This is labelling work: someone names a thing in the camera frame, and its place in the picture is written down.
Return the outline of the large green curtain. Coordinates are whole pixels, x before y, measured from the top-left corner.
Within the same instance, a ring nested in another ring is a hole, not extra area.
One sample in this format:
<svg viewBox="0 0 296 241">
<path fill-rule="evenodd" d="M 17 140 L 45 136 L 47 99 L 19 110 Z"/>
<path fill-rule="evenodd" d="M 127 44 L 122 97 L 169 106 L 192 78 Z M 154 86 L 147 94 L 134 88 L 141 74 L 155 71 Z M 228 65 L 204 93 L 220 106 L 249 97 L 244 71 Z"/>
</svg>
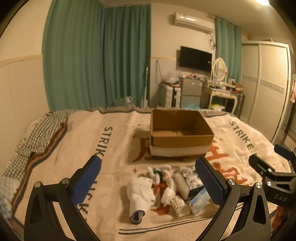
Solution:
<svg viewBox="0 0 296 241">
<path fill-rule="evenodd" d="M 141 106 L 151 57 L 151 6 L 52 1 L 42 44 L 51 110 Z M 147 98 L 149 97 L 149 72 Z"/>
</svg>

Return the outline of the white plastic bag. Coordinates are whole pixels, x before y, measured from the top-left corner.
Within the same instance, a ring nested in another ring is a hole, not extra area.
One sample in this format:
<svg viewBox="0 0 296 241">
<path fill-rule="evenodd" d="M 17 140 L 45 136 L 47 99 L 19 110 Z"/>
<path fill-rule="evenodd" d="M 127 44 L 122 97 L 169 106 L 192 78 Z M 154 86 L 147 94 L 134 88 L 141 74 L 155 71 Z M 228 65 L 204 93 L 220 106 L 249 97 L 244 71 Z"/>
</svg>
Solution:
<svg viewBox="0 0 296 241">
<path fill-rule="evenodd" d="M 170 204 L 170 201 L 175 197 L 176 195 L 176 184 L 171 177 L 165 178 L 167 187 L 165 188 L 165 191 L 163 192 L 161 202 L 164 206 L 167 206 Z"/>
</svg>

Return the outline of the narrow green curtain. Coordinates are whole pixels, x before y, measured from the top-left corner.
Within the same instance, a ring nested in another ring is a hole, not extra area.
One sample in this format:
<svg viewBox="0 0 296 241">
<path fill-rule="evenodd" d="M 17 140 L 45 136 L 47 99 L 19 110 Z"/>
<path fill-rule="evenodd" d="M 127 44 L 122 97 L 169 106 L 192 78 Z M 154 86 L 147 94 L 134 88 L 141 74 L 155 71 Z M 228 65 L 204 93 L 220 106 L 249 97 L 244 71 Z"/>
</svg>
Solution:
<svg viewBox="0 0 296 241">
<path fill-rule="evenodd" d="M 216 57 L 221 57 L 228 68 L 226 80 L 233 77 L 237 83 L 240 82 L 242 70 L 241 28 L 216 17 L 215 37 Z"/>
</svg>

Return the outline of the white wall air conditioner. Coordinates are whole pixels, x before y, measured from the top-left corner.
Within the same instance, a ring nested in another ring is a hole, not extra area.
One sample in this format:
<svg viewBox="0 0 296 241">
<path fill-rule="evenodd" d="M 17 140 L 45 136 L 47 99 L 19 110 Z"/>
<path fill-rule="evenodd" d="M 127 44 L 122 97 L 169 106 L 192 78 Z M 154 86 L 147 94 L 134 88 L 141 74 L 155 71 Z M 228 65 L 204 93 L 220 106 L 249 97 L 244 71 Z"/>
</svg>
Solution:
<svg viewBox="0 0 296 241">
<path fill-rule="evenodd" d="M 214 25 L 209 21 L 177 12 L 173 14 L 173 24 L 208 34 L 214 31 Z"/>
</svg>

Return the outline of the open cardboard box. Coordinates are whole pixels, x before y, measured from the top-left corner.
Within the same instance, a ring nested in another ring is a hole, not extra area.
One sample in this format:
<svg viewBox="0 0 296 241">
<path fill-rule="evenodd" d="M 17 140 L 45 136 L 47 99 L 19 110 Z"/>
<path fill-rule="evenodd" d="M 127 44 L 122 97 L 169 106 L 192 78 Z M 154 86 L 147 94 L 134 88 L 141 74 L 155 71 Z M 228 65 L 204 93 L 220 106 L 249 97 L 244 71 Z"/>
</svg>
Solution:
<svg viewBox="0 0 296 241">
<path fill-rule="evenodd" d="M 152 156 L 202 156 L 213 138 L 213 131 L 198 110 L 153 109 L 151 112 L 149 148 Z"/>
</svg>

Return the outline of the white oval vanity mirror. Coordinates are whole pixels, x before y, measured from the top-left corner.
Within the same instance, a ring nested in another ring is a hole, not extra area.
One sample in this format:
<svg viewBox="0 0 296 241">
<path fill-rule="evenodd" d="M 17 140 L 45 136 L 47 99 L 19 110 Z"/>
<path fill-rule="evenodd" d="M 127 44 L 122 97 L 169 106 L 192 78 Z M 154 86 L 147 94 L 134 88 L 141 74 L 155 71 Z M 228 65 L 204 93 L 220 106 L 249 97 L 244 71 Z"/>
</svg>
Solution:
<svg viewBox="0 0 296 241">
<path fill-rule="evenodd" d="M 219 57 L 212 64 L 211 78 L 218 82 L 224 81 L 227 75 L 227 66 L 225 61 Z"/>
</svg>

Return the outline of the white dressing table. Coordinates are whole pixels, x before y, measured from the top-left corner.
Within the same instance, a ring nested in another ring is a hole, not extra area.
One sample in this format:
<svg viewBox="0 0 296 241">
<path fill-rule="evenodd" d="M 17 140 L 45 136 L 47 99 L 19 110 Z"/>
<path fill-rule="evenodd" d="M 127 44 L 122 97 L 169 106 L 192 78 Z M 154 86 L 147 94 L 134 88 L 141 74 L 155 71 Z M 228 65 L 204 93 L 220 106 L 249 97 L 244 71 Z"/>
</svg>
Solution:
<svg viewBox="0 0 296 241">
<path fill-rule="evenodd" d="M 221 98 L 227 105 L 227 102 L 229 100 L 232 100 L 233 107 L 231 110 L 231 113 L 234 114 L 237 104 L 238 104 L 238 97 L 240 93 L 230 91 L 230 90 L 223 90 L 223 89 L 217 89 L 217 88 L 212 88 L 208 86 L 203 86 L 202 88 L 202 93 L 201 93 L 201 99 L 200 99 L 200 108 L 205 109 L 211 108 L 211 105 L 214 104 L 214 100 L 216 98 Z"/>
</svg>

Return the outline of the white sliding wardrobe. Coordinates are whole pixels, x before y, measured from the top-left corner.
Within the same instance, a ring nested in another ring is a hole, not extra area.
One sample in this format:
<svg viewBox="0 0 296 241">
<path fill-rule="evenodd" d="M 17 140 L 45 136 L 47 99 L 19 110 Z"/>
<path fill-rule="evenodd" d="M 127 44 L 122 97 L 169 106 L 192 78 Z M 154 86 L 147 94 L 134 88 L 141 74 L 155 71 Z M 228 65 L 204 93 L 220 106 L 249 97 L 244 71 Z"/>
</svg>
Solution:
<svg viewBox="0 0 296 241">
<path fill-rule="evenodd" d="M 240 83 L 245 100 L 241 120 L 271 143 L 281 139 L 290 117 L 293 55 L 289 45 L 271 41 L 242 44 Z"/>
</svg>

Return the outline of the white stick vacuum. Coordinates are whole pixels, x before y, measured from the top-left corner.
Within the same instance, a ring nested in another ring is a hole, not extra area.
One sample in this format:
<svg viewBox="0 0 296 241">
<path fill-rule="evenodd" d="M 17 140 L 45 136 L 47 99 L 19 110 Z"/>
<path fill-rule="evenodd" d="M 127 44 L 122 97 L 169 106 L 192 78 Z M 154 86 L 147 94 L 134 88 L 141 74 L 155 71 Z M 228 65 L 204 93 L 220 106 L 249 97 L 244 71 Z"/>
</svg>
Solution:
<svg viewBox="0 0 296 241">
<path fill-rule="evenodd" d="M 147 79 L 148 79 L 148 72 L 149 72 L 149 68 L 148 68 L 148 66 L 146 66 L 146 69 L 145 69 L 145 82 L 144 82 L 144 93 L 143 93 L 143 99 L 142 99 L 142 103 L 141 103 L 142 108 L 147 107 Z"/>
</svg>

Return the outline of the white suitcase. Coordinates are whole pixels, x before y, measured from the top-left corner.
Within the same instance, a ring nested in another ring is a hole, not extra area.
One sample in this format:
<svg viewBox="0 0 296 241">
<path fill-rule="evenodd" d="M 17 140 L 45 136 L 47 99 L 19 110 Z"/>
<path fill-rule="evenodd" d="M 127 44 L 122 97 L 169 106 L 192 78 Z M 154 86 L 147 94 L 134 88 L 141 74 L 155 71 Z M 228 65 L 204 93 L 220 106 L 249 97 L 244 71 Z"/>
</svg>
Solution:
<svg viewBox="0 0 296 241">
<path fill-rule="evenodd" d="M 163 108 L 179 108 L 181 103 L 180 85 L 163 85 L 160 88 L 160 103 Z"/>
</svg>

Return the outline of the clear water jug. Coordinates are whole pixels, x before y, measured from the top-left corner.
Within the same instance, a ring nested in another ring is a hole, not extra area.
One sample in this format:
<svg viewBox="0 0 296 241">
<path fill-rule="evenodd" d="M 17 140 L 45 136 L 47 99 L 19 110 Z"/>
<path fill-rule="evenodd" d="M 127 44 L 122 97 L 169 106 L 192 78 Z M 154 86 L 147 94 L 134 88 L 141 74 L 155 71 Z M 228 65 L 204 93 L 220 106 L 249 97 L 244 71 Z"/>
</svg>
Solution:
<svg viewBox="0 0 296 241">
<path fill-rule="evenodd" d="M 135 105 L 133 104 L 132 100 L 133 99 L 131 96 L 120 98 L 115 102 L 115 106 L 129 109 L 134 108 Z"/>
</svg>

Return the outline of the large patterned tissue pack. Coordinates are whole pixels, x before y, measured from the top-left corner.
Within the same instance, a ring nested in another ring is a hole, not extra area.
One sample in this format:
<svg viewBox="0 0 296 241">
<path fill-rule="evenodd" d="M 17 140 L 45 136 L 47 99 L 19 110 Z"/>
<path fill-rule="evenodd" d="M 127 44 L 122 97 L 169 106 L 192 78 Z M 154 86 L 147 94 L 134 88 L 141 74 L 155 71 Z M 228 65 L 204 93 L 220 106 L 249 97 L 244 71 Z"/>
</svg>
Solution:
<svg viewBox="0 0 296 241">
<path fill-rule="evenodd" d="M 202 189 L 203 183 L 196 173 L 195 167 L 180 167 L 173 175 L 177 191 L 184 200 L 196 196 Z"/>
</svg>

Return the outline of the white green pipe-cleaner toy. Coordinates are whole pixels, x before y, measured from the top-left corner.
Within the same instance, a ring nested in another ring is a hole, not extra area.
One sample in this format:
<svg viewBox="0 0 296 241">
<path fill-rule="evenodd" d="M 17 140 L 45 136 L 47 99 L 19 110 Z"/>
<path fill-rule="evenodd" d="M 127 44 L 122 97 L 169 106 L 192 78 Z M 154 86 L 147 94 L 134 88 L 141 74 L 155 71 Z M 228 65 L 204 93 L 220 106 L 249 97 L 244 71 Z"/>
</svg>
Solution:
<svg viewBox="0 0 296 241">
<path fill-rule="evenodd" d="M 147 170 L 153 185 L 159 185 L 162 180 L 165 181 L 165 178 L 171 177 L 170 165 L 160 165 L 160 166 L 154 166 L 154 167 L 148 166 Z"/>
</svg>

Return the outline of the black wall television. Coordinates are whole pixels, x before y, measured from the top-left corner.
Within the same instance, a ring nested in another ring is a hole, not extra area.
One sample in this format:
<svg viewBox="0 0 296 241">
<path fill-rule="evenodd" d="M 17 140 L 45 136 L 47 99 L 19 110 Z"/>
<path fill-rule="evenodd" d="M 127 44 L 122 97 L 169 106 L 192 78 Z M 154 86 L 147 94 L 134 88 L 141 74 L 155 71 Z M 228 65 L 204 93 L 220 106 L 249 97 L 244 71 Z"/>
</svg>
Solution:
<svg viewBox="0 0 296 241">
<path fill-rule="evenodd" d="M 179 66 L 194 70 L 210 72 L 212 68 L 212 54 L 201 50 L 180 47 Z"/>
</svg>

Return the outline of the small blue tissue pack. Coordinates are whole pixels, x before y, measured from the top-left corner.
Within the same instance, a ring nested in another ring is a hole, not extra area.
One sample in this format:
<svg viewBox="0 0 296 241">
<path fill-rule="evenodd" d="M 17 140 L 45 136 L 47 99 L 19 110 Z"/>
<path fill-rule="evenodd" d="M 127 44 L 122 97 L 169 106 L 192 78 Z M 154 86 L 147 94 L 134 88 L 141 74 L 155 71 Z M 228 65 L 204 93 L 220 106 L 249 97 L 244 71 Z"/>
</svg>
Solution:
<svg viewBox="0 0 296 241">
<path fill-rule="evenodd" d="M 189 208 L 193 215 L 213 215 L 219 208 L 210 198 L 206 188 L 203 188 L 190 202 Z"/>
</svg>

